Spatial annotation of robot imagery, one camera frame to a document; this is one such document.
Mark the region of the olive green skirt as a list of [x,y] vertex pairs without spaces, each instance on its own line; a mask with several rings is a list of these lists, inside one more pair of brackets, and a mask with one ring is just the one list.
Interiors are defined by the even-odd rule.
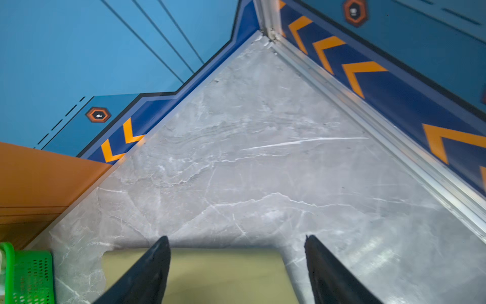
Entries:
[[[106,252],[108,291],[147,248]],[[162,303],[298,303],[281,254],[271,249],[171,248]]]

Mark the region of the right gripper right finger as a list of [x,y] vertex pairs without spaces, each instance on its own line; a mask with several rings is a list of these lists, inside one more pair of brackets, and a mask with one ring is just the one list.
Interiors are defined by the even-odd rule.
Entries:
[[380,303],[314,235],[306,237],[306,263],[315,303]]

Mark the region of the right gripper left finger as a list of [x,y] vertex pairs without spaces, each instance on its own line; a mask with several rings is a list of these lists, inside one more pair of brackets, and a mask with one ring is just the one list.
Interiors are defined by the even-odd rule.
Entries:
[[167,288],[170,261],[169,240],[163,236],[95,302],[161,304]]

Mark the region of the green plastic basket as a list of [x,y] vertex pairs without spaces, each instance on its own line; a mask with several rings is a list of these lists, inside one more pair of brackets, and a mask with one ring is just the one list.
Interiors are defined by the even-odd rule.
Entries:
[[53,256],[1,243],[1,303],[55,303]]

